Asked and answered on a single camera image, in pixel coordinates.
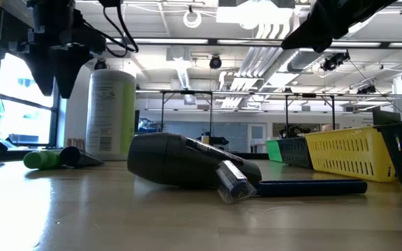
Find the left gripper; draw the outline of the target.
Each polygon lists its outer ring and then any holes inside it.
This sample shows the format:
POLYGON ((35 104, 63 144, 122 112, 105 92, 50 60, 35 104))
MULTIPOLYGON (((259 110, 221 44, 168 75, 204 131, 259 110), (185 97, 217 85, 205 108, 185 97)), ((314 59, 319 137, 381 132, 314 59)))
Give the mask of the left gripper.
POLYGON ((61 97, 69 99, 80 68, 93 59, 92 50, 87 46, 62 43, 59 38, 63 31, 83 27, 91 29, 86 25, 66 28, 41 25, 38 29, 29 29, 24 40, 8 43, 10 51, 24 55, 24 61, 44 96, 52 95, 55 78, 61 97))

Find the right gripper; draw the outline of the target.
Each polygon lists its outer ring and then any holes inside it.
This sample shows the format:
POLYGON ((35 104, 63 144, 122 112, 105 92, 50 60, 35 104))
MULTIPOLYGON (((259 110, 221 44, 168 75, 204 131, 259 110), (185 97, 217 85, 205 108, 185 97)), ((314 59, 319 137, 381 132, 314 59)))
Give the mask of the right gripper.
POLYGON ((310 16, 281 43, 284 50, 311 48, 323 52, 334 37, 342 37, 396 0, 316 0, 310 16))

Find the large glass window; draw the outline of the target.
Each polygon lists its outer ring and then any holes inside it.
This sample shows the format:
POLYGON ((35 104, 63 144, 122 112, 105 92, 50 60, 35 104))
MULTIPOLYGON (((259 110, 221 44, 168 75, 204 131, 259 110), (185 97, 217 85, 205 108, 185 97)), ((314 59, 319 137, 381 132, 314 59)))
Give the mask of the large glass window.
POLYGON ((12 54, 0 59, 0 139, 17 146, 52 143, 57 117, 54 95, 44 96, 27 64, 12 54))

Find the white green wipes canister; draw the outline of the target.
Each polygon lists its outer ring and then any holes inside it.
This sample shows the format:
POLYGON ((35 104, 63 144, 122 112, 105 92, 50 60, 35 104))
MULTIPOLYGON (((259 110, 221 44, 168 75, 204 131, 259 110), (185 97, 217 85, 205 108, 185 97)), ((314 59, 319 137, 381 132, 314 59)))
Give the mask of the white green wipes canister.
POLYGON ((125 161, 135 136, 135 76, 96 70, 89 82, 85 149, 104 161, 125 161))

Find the small brown box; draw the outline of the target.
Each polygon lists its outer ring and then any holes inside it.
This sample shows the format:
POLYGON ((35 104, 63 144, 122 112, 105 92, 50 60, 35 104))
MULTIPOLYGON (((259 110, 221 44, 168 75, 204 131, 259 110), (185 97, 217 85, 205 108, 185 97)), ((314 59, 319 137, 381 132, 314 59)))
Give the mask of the small brown box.
POLYGON ((74 146, 79 149, 85 149, 85 141, 83 139, 78 138, 68 138, 66 146, 74 146))

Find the dark monitor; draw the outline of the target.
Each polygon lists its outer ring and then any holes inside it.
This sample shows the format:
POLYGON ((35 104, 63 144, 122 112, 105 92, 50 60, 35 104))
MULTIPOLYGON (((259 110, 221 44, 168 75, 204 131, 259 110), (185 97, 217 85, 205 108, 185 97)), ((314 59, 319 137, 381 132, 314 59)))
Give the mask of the dark monitor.
POLYGON ((401 115, 396 112, 387 112, 380 109, 373 109, 373 124, 375 126, 383 126, 401 122, 401 115))

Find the ceiling light strip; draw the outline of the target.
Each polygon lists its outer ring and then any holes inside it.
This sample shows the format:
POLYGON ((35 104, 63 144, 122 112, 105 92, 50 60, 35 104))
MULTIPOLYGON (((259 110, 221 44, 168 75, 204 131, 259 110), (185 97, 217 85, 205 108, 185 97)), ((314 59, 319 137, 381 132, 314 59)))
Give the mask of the ceiling light strip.
MULTIPOLYGON (((208 45, 236 47, 281 47, 279 39, 229 39, 229 38, 136 38, 138 45, 208 45)), ((330 48, 402 50, 402 42, 335 40, 330 48)))

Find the small black plastic basket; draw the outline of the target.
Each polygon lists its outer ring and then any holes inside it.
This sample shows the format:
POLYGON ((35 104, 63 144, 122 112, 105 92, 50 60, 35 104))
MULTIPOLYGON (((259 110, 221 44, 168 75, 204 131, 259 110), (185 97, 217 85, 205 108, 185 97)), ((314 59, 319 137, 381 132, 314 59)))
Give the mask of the small black plastic basket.
POLYGON ((308 145, 304 137, 278 139, 283 163, 306 169, 313 169, 308 145))

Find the green plastic basket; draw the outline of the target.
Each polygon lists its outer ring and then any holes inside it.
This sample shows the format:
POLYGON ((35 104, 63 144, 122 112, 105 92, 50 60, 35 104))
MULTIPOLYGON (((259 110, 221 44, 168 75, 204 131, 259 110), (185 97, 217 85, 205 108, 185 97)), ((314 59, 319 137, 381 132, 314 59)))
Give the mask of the green plastic basket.
POLYGON ((283 161, 277 140, 267 140, 266 146, 267 146, 267 153, 271 161, 274 162, 283 161))

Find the yellow plastic basket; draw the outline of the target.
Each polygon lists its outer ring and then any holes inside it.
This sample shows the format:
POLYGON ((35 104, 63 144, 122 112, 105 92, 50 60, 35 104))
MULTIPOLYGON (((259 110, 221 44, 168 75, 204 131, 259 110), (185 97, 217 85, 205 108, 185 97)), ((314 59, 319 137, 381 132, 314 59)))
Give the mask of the yellow plastic basket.
POLYGON ((372 126, 305 135, 314 170, 376 182, 395 181, 382 134, 372 126))

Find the black background frame rig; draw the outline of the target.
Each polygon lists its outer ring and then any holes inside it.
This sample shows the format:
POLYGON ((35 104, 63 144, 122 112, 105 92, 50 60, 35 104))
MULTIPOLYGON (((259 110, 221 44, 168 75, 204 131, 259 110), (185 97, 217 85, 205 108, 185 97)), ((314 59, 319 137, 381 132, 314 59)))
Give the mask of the black background frame rig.
POLYGON ((209 134, 212 136, 213 135, 213 92, 212 91, 201 91, 201 90, 189 90, 189 89, 183 89, 183 90, 160 90, 158 91, 162 95, 162 102, 161 102, 161 125, 163 126, 163 119, 164 119, 164 106, 166 103, 165 95, 167 93, 171 94, 181 94, 181 95, 196 95, 200 94, 201 96, 203 95, 209 95, 210 99, 207 100, 210 110, 209 110, 209 134))
POLYGON ((285 94, 285 138, 290 137, 290 126, 289 126, 289 103, 288 98, 290 96, 294 96, 296 98, 322 98, 325 103, 327 103, 332 109, 332 130, 336 129, 336 110, 335 110, 335 96, 334 95, 327 95, 327 94, 316 94, 316 93, 292 93, 292 94, 285 94))

